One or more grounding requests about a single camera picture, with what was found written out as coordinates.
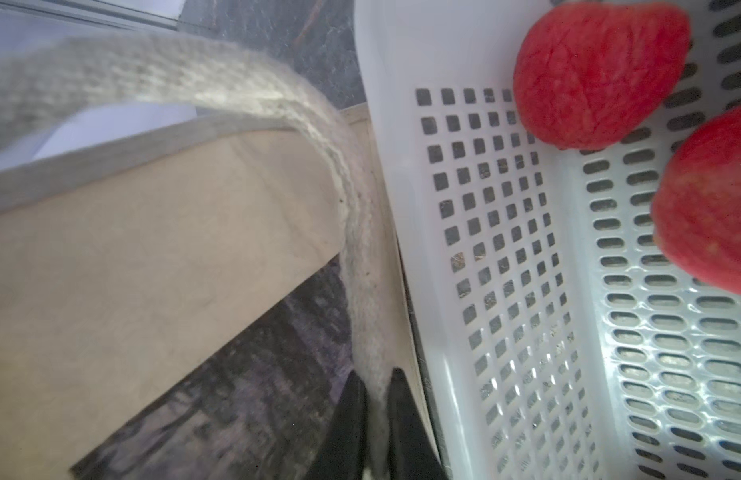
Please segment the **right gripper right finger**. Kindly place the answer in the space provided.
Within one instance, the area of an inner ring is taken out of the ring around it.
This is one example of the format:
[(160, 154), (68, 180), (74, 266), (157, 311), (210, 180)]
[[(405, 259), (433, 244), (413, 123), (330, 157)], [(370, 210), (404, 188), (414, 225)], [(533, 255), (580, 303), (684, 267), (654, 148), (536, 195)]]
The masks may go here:
[(392, 371), (386, 406), (390, 428), (389, 477), (395, 480), (446, 480), (402, 369), (394, 368)]

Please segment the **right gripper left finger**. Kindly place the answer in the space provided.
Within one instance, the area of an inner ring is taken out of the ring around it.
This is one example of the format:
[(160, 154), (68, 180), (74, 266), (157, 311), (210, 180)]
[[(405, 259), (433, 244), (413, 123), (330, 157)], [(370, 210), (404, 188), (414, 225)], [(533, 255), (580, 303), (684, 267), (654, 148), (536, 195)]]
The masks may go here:
[(366, 423), (368, 392), (360, 376), (352, 371), (344, 383), (326, 438), (304, 479), (362, 479), (366, 461)]

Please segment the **cream canvas tote bag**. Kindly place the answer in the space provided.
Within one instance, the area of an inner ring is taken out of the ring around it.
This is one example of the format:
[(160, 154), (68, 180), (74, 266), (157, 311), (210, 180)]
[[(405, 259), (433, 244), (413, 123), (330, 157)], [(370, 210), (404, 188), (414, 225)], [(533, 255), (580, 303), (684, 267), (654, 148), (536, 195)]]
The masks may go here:
[(429, 425), (366, 120), (236, 44), (76, 38), (0, 61), (0, 152), (128, 101), (208, 116), (0, 172), (0, 479), (304, 478), (352, 371), (388, 478), (394, 368)]

